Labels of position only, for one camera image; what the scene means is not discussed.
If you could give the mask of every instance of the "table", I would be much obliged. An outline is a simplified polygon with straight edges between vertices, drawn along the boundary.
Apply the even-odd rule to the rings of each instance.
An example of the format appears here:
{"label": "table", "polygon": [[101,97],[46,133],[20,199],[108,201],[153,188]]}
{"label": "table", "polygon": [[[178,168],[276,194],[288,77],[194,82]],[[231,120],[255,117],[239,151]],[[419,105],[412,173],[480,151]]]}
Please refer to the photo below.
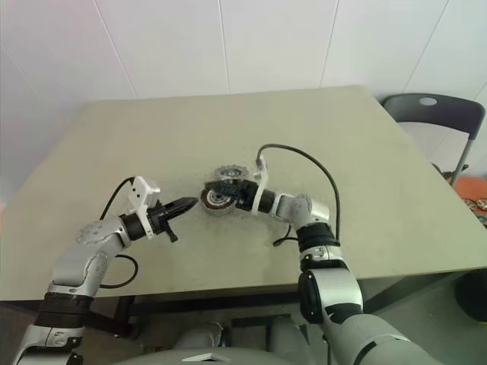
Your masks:
{"label": "table", "polygon": [[[486,266],[485,230],[364,88],[92,103],[5,209],[0,300],[40,299],[57,256],[96,220],[118,183],[158,181],[163,202],[197,196],[222,164],[253,169],[275,142],[311,153],[342,198],[342,248],[357,278]],[[270,189],[307,193],[333,207],[325,176],[287,151],[266,151]],[[111,214],[126,211],[121,196]],[[298,250],[273,248],[286,226],[249,214],[217,218],[196,207],[172,223],[180,237],[134,243],[130,296],[295,284]],[[115,260],[106,282],[131,275]]]}

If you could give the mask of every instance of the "gray chair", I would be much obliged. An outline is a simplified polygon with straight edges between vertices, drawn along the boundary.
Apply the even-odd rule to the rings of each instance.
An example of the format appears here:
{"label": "gray chair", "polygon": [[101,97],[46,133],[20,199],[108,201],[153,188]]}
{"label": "gray chair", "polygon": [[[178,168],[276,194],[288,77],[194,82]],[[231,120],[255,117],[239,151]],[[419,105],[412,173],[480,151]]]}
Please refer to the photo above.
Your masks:
{"label": "gray chair", "polygon": [[484,119],[485,110],[483,106],[475,101],[436,94],[394,95],[388,97],[382,105],[396,122],[422,122],[442,125],[468,133],[468,141],[450,182],[452,186],[455,186],[463,163]]}

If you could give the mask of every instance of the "floor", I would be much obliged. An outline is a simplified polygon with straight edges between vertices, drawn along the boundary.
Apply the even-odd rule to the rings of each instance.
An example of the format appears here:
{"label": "floor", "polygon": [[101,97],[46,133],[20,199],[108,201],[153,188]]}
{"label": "floor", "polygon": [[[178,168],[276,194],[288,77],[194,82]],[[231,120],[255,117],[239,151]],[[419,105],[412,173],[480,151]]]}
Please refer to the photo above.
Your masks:
{"label": "floor", "polygon": [[[369,297],[389,283],[386,280],[365,281],[362,283],[364,295]],[[96,310],[106,314],[115,305],[113,298],[95,302]],[[305,323],[297,304],[160,314],[141,318],[139,325],[142,331],[136,340],[114,338],[112,335],[87,329],[78,352],[83,354],[84,363],[88,365],[115,363],[143,353],[170,348],[186,329],[202,322],[219,321],[231,325],[232,319],[276,314],[290,314],[297,324]],[[452,284],[429,290],[381,313],[380,316],[445,365],[485,364],[487,325],[474,321],[459,308],[454,299]],[[30,314],[0,306],[1,365],[10,363],[14,348],[32,319]],[[307,334],[310,351],[317,365],[324,365],[326,345],[320,340],[320,330],[315,325],[307,325]],[[265,328],[234,328],[232,341],[234,346],[264,348]]]}

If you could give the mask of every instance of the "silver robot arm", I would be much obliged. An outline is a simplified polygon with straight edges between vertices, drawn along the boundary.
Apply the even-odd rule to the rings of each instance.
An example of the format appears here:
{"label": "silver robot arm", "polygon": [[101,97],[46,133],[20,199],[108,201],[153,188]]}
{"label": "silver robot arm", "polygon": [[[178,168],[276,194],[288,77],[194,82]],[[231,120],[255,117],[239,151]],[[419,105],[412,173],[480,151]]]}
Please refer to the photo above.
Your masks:
{"label": "silver robot arm", "polygon": [[95,221],[79,232],[75,245],[55,263],[36,320],[24,333],[14,365],[82,363],[82,357],[72,350],[81,343],[85,315],[111,260],[144,236],[167,232],[171,241],[177,240],[168,221],[197,203],[196,198],[180,198],[162,205],[156,197],[159,191],[151,180],[137,176],[132,192],[141,203],[134,204],[134,211]]}
{"label": "silver robot arm", "polygon": [[363,313],[360,287],[329,225],[329,209],[307,195],[275,194],[255,182],[219,181],[207,189],[237,200],[237,208],[269,214],[298,235],[301,313],[323,330],[342,365],[438,365],[380,317]]}

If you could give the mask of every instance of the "black cable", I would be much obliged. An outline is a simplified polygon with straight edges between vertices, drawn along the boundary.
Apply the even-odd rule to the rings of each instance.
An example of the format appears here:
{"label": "black cable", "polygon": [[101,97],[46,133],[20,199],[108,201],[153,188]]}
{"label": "black cable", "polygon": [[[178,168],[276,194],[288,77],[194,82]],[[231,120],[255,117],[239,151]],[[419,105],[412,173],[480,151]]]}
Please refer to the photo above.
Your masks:
{"label": "black cable", "polygon": [[110,206],[112,205],[113,203],[113,200],[114,198],[116,197],[116,195],[119,193],[120,189],[128,182],[130,182],[131,184],[134,183],[134,179],[135,177],[134,176],[131,176],[131,177],[127,177],[126,179],[124,179],[115,189],[115,191],[113,192],[112,196],[110,196],[110,199],[109,201],[107,202],[107,205],[105,205],[105,209],[103,210],[103,213],[101,214],[100,216],[100,221],[103,220],[105,218],[105,216],[107,215],[107,212],[108,212],[108,209],[110,208]]}
{"label": "black cable", "polygon": [[[130,184],[133,184],[134,183],[134,179],[135,177],[134,176],[131,176],[131,177],[127,177],[126,179],[124,179],[115,189],[115,191],[113,192],[112,196],[110,196],[110,199],[108,200],[107,202],[107,205],[105,205],[105,209],[103,210],[103,213],[101,214],[100,216],[100,221],[102,221],[105,216],[107,215],[107,212],[108,212],[108,209],[110,208],[110,206],[112,205],[113,203],[113,200],[115,199],[116,195],[119,193],[120,189],[128,182],[130,182]],[[138,274],[138,263],[137,263],[137,260],[135,260],[133,257],[129,256],[129,255],[117,255],[115,257],[120,257],[121,259],[127,259],[129,260],[130,262],[132,262],[132,264],[134,265],[134,273],[132,274],[132,276],[130,277],[129,280],[127,281],[124,281],[123,283],[120,283],[120,284],[114,284],[114,285],[108,285],[108,284],[100,284],[100,287],[103,288],[103,289],[117,289],[119,287],[125,287],[127,284],[131,283],[135,277],[137,276]]]}
{"label": "black cable", "polygon": [[336,231],[336,240],[340,241],[340,196],[338,193],[338,188],[336,187],[335,180],[332,177],[332,174],[329,173],[329,171],[319,162],[316,158],[311,156],[310,154],[296,148],[296,147],[291,147],[291,146],[286,146],[285,144],[276,144],[276,143],[269,143],[263,145],[261,148],[259,148],[259,151],[257,152],[257,163],[259,163],[260,155],[262,151],[264,151],[267,148],[281,148],[282,150],[288,150],[288,151],[293,151],[297,154],[300,154],[303,157],[306,157],[308,160],[313,162],[315,165],[318,166],[318,168],[323,171],[323,173],[326,175],[326,177],[329,180],[329,183],[332,185],[333,192],[335,194],[335,206],[336,206],[336,217],[335,217],[335,231]]}
{"label": "black cable", "polygon": [[288,232],[286,232],[286,234],[283,237],[279,238],[278,240],[275,240],[272,243],[272,245],[274,247],[278,247],[278,246],[282,245],[282,243],[285,241],[297,241],[298,239],[296,237],[289,237],[290,232],[291,232],[291,225],[289,224],[288,225]]}
{"label": "black cable", "polygon": [[114,284],[114,285],[100,284],[100,287],[102,287],[103,289],[117,289],[119,287],[125,287],[127,284],[130,284],[138,274],[138,263],[133,257],[129,255],[117,255],[115,257],[120,257],[121,259],[127,259],[131,261],[132,264],[134,264],[134,273],[132,274],[129,280],[124,281],[123,283],[120,284]]}

